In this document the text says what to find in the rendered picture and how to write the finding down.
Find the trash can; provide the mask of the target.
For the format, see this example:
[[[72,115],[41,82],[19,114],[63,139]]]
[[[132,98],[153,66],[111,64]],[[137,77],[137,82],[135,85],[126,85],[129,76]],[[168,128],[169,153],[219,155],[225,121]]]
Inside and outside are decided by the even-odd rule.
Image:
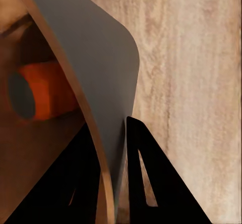
[[[50,61],[59,61],[80,108],[24,120],[8,78]],[[131,33],[92,0],[0,0],[0,224],[85,123],[101,167],[96,224],[116,224],[139,66]]]

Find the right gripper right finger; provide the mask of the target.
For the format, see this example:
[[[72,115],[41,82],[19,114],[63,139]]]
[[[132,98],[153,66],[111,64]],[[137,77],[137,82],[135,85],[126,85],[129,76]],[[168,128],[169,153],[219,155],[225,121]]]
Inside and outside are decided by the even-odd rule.
[[[158,207],[146,203],[140,150]],[[212,224],[146,125],[127,116],[130,224]]]

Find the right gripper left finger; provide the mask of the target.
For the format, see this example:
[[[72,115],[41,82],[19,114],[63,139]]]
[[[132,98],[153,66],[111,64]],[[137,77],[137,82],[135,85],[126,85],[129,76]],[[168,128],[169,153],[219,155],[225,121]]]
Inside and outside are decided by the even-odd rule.
[[[4,224],[96,224],[100,174],[85,123]]]

